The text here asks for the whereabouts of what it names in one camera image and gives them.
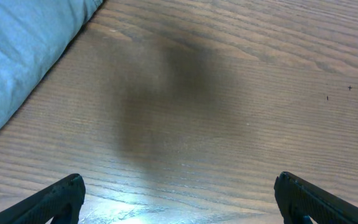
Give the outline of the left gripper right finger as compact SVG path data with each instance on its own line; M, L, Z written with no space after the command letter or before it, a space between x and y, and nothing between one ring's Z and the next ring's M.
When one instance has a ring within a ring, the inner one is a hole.
M284 224L358 224L358 207L290 172L282 172L273 188Z

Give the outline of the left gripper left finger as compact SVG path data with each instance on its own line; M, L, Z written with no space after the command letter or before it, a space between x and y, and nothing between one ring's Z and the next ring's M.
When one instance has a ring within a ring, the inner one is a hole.
M78 224L86 187L80 174L70 174L0 212L0 224Z

